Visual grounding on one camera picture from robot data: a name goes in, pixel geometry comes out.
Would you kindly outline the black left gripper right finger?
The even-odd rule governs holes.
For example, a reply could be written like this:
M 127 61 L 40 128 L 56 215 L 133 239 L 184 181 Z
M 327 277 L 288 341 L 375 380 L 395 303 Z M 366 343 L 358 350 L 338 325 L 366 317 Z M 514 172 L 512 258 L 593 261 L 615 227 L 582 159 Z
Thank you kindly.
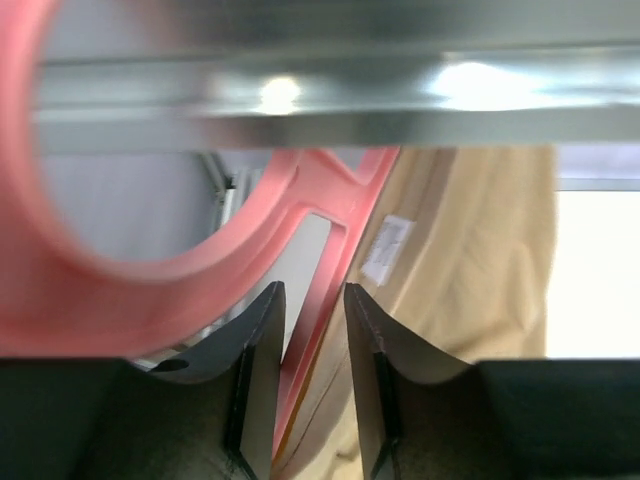
M 467 364 L 357 284 L 344 309 L 366 478 L 638 477 L 637 361 Z

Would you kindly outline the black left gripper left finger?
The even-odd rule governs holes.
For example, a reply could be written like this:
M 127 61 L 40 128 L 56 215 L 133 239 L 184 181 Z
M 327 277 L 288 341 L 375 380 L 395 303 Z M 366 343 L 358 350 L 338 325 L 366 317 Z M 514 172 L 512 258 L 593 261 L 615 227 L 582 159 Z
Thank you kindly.
M 286 296 L 145 371 L 124 359 L 5 359 L 5 479 L 266 479 Z

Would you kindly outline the beige t shirt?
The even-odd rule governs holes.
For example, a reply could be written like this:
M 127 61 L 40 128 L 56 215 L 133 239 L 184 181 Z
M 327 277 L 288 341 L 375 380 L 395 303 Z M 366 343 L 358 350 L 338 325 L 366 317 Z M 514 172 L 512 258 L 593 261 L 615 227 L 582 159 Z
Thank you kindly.
M 542 357 L 556 181 L 551 146 L 406 148 L 347 278 L 462 360 Z M 272 475 L 362 477 L 342 306 L 322 335 Z

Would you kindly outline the thick pink plastic hanger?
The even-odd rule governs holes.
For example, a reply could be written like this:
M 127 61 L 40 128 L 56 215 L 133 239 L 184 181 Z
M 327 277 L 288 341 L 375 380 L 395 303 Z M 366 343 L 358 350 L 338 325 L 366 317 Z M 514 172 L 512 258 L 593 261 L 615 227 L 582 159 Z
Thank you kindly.
M 300 215 L 366 222 L 392 149 L 351 170 L 326 151 L 278 151 L 239 214 L 193 250 L 126 265 L 77 246 L 48 207 L 33 159 L 28 109 L 35 57 L 53 1 L 1 5 L 1 363 L 124 359 L 212 320 L 264 273 Z

